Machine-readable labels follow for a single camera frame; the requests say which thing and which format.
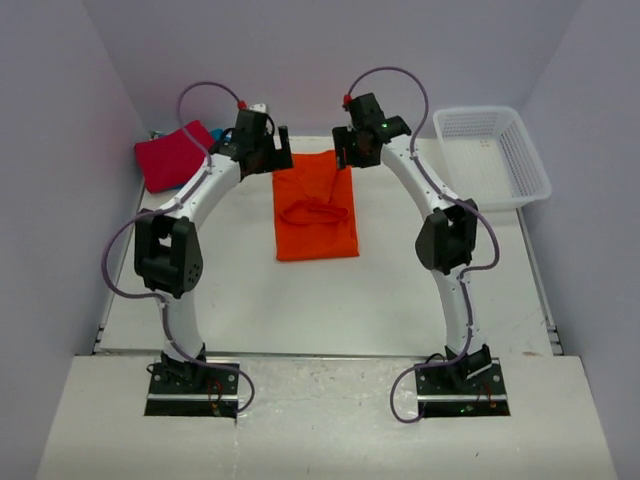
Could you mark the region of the orange t shirt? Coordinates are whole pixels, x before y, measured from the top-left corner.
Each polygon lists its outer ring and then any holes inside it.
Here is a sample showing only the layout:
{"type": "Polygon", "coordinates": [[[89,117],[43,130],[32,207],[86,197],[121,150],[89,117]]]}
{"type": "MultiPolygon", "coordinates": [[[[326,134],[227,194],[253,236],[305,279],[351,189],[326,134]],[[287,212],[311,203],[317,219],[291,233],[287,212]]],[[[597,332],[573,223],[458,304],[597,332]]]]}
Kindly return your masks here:
{"type": "Polygon", "coordinates": [[[278,261],[359,255],[352,172],[337,167],[334,151],[295,154],[272,188],[278,261]]]}

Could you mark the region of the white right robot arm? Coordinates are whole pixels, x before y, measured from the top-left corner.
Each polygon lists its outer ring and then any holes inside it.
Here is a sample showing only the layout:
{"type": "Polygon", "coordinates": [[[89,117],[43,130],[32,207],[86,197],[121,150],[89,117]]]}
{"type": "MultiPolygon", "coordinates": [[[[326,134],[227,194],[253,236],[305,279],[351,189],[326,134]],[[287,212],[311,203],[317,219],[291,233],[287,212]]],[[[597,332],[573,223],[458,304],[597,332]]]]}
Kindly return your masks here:
{"type": "Polygon", "coordinates": [[[401,148],[411,130],[399,116],[387,118],[374,94],[343,98],[348,126],[332,129],[337,167],[384,165],[399,179],[418,208],[423,225],[415,252],[438,288],[446,325],[446,380],[467,393],[482,379],[491,354],[479,334],[470,295],[471,261],[477,238],[477,205],[462,200],[420,160],[415,143],[401,148]]]}

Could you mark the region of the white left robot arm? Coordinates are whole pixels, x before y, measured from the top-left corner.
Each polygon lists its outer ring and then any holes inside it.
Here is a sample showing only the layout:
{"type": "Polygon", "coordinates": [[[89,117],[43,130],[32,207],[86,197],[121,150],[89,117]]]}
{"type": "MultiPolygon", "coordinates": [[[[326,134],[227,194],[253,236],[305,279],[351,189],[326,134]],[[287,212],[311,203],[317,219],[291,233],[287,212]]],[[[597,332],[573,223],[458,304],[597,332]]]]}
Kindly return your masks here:
{"type": "Polygon", "coordinates": [[[176,364],[172,380],[187,393],[208,379],[194,300],[204,272],[199,230],[243,179],[293,166],[288,129],[275,126],[265,104],[240,109],[229,139],[196,146],[204,154],[196,174],[159,209],[142,211],[134,228],[134,270],[161,314],[162,361],[176,364]]]}

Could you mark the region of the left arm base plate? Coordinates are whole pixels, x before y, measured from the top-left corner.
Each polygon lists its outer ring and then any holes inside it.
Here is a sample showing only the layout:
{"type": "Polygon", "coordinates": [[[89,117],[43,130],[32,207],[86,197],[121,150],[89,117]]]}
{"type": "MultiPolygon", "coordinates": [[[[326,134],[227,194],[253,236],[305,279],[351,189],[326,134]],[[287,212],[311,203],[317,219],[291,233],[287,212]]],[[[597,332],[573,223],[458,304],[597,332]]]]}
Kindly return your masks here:
{"type": "Polygon", "coordinates": [[[144,415],[236,419],[238,373],[185,365],[172,359],[147,366],[150,383],[144,415]]]}

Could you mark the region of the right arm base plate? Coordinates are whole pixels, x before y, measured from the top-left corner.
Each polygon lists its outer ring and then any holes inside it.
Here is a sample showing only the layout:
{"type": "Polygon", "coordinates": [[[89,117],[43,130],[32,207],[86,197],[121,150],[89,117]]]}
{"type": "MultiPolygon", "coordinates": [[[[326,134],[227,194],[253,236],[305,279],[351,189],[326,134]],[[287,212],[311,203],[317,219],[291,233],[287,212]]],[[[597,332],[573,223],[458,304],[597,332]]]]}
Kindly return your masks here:
{"type": "Polygon", "coordinates": [[[509,416],[508,395],[500,361],[487,345],[442,366],[454,354],[434,354],[416,364],[415,383],[420,419],[509,416]]]}

